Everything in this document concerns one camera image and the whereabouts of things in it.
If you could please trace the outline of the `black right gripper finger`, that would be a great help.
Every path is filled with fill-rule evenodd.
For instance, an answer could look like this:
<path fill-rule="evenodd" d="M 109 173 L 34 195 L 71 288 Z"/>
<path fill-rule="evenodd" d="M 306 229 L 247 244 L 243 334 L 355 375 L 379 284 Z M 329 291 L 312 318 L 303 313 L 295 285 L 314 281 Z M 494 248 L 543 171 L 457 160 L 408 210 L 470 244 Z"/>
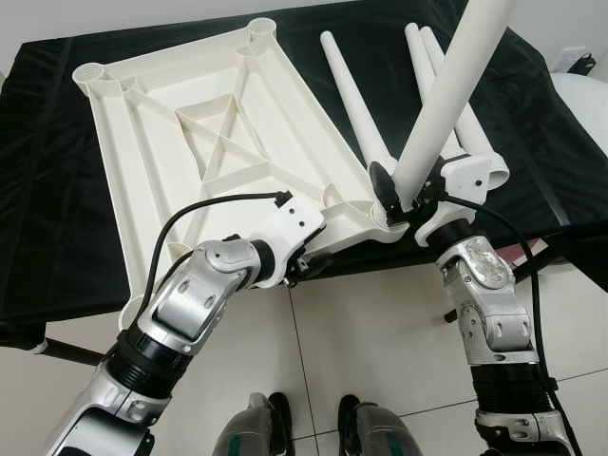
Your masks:
<path fill-rule="evenodd" d="M 401 207 L 398 194 L 395 191 L 395 183 L 392 181 L 391 172 L 388 171 L 380 161 L 371 161 L 368 166 L 370 185 L 379 204 L 382 205 L 387 218 L 399 218 Z"/>

